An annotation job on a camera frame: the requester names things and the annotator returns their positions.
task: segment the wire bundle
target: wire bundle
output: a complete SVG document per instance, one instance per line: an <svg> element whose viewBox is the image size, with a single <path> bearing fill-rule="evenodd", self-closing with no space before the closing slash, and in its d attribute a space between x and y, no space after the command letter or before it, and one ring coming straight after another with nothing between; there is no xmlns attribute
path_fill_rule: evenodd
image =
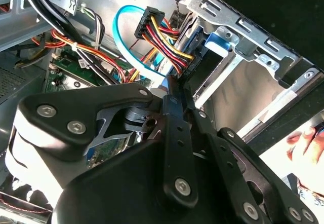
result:
<svg viewBox="0 0 324 224"><path fill-rule="evenodd" d="M82 51L87 52L89 54L92 54L95 57L99 58L100 60L103 60L103 61L109 63L110 65L112 65L118 71L118 75L120 76L121 82L124 83L126 81L126 77L125 77L125 74L124 74L122 68L120 68L117 65L117 63L112 58L110 58L109 56L107 56L103 52L101 52L99 50L96 50L94 48L90 48L90 47L85 46L85 45L81 45L81 44L78 44L78 43L74 43L70 39L68 39L68 38L60 35L54 29L52 29L51 34L52 34L52 36L54 38L56 38L56 39L58 39L58 40L60 40L60 41L62 41L64 43L70 45L71 47L76 48L76 49L79 49L79 50L82 50Z"/></svg>
<svg viewBox="0 0 324 224"><path fill-rule="evenodd" d="M101 52L94 54L92 48L86 46L86 43L73 25L48 0L28 1L37 11L37 13L57 31L57 37L60 37L61 39L66 38L66 41L69 42L67 44L72 44L72 47L75 48L78 55L103 81L105 81L105 83L109 85L118 83L118 81L116 81L113 76L110 75L109 72L101 65L98 58L108 63L113 60L111 58L107 59L108 56Z"/></svg>
<svg viewBox="0 0 324 224"><path fill-rule="evenodd" d="M181 74L182 70L185 69L190 60L193 59L193 56L177 50L168 42L166 37L174 40L179 35L178 31L170 28L159 27L155 18L151 16L151 22L146 26L147 31L142 36L154 48L168 58L177 73Z"/></svg>
<svg viewBox="0 0 324 224"><path fill-rule="evenodd" d="M41 45L41 42L39 40L37 40L37 38L32 38L31 39L34 43L36 43L37 45ZM64 42L45 42L45 48L60 48L60 47L64 47L66 44Z"/></svg>

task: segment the silver screw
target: silver screw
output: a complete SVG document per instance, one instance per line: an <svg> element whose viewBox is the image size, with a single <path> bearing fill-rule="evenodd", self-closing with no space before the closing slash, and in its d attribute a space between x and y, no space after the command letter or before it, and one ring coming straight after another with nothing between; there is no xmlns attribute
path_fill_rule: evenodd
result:
<svg viewBox="0 0 324 224"><path fill-rule="evenodd" d="M67 124L67 129L73 134L84 134L87 128L79 121L71 121Z"/></svg>
<svg viewBox="0 0 324 224"><path fill-rule="evenodd" d="M37 113L44 118L51 118L56 115L56 110L50 105L42 105L37 108Z"/></svg>
<svg viewBox="0 0 324 224"><path fill-rule="evenodd" d="M251 204L248 203L248 202L245 202L245 203L243 204L243 208L244 208L245 213L246 213L249 217L251 217L253 220L257 220L257 219L259 219L259 214L258 214L256 208L254 208L253 205L251 205Z"/></svg>
<svg viewBox="0 0 324 224"><path fill-rule="evenodd" d="M313 71L309 71L309 72L307 72L305 75L304 75L304 77L306 78L306 79L309 79L309 78L312 78L313 76L314 76L314 72Z"/></svg>
<svg viewBox="0 0 324 224"><path fill-rule="evenodd" d="M176 186L176 190L182 194L183 196L189 196L191 193L191 187L189 185L189 183L182 179L182 178L178 178L175 182L175 186Z"/></svg>
<svg viewBox="0 0 324 224"><path fill-rule="evenodd" d="M302 217L300 216L300 214L293 207L289 207L289 212L296 220L298 220L298 221L302 220Z"/></svg>
<svg viewBox="0 0 324 224"><path fill-rule="evenodd" d="M314 222L314 218L311 216L311 214L309 214L307 210L302 209L302 213L304 217L306 217L309 221Z"/></svg>
<svg viewBox="0 0 324 224"><path fill-rule="evenodd" d="M199 112L199 115L200 115L201 117L203 117L204 119L207 117L207 115L206 115L203 111L200 111L200 112Z"/></svg>
<svg viewBox="0 0 324 224"><path fill-rule="evenodd" d="M146 91L144 91L144 90L140 90L140 93L143 95L143 96L147 96L148 95L148 93L146 92Z"/></svg>
<svg viewBox="0 0 324 224"><path fill-rule="evenodd" d="M234 138L234 136L235 136L234 133L232 131L229 131L229 130L227 131L227 134L232 138Z"/></svg>

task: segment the yellow wire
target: yellow wire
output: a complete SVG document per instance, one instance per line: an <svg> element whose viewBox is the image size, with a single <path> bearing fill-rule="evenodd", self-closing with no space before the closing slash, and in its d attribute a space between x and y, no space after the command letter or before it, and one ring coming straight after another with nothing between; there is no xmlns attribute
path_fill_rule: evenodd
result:
<svg viewBox="0 0 324 224"><path fill-rule="evenodd" d="M146 63L155 53L157 52L157 49L156 48L154 48L151 52L150 52L150 54L143 60L143 63ZM134 74L133 74L133 76L130 78L130 82L133 82L135 79L136 79L136 77L138 76L138 74L139 74L140 72L137 70Z"/></svg>
<svg viewBox="0 0 324 224"><path fill-rule="evenodd" d="M152 47L154 47L154 48L156 48L156 49L158 49L158 47L156 46L156 45L154 45L145 35L142 35L142 37L148 42L148 43L150 43L151 44L151 46ZM181 70L180 70L180 68L171 60L171 59L169 59L168 57L167 57L167 55L165 54L165 52L164 51L162 51L162 50L160 50L160 49L158 49L162 54L163 54L163 56L168 60L168 61L170 61L170 63L173 65L173 67L174 67L174 69L177 71L177 73L178 74L181 74Z"/></svg>
<svg viewBox="0 0 324 224"><path fill-rule="evenodd" d="M177 54L180 54L186 58L189 58L189 59L193 59L193 56L189 55L189 54L186 54L186 53L183 53L179 50L177 50L176 48L174 48L167 40L166 38L162 35L162 33L160 32L159 28L158 28L158 25L156 23L156 20L153 16L151 16L151 20L153 22L153 25L154 25L154 28L155 28L155 31L157 32L158 36L164 41L164 43L175 53Z"/></svg>

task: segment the finger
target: finger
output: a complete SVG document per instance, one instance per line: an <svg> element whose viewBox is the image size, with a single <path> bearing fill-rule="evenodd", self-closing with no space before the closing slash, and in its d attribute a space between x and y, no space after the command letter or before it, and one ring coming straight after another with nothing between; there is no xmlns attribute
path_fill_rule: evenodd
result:
<svg viewBox="0 0 324 224"><path fill-rule="evenodd" d="M309 127L305 130L305 132L300 136L300 139L296 143L295 149L293 151L293 159L299 159L304 155L314 134L315 129L313 127Z"/></svg>
<svg viewBox="0 0 324 224"><path fill-rule="evenodd" d="M289 159L290 161L293 160L293 151L292 151L292 150L287 151L287 157L288 157L288 159Z"/></svg>
<svg viewBox="0 0 324 224"><path fill-rule="evenodd" d="M316 164L323 150L324 150L324 132L321 132L309 144L304 156L311 163Z"/></svg>
<svg viewBox="0 0 324 224"><path fill-rule="evenodd" d="M288 138L288 139L286 140L286 142L287 142L288 145L291 146L291 145L296 144L297 141L299 140L299 138L300 138L300 135L295 136L295 137L293 137L293 138Z"/></svg>

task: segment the black connector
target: black connector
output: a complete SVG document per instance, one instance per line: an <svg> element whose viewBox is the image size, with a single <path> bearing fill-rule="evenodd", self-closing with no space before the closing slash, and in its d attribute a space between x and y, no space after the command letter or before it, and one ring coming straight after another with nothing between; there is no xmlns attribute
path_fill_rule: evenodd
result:
<svg viewBox="0 0 324 224"><path fill-rule="evenodd" d="M165 17L165 13L156 8L147 7L134 33L137 39L144 39L142 34L146 31L146 25L151 21L151 16L155 18L157 24L160 26Z"/></svg>

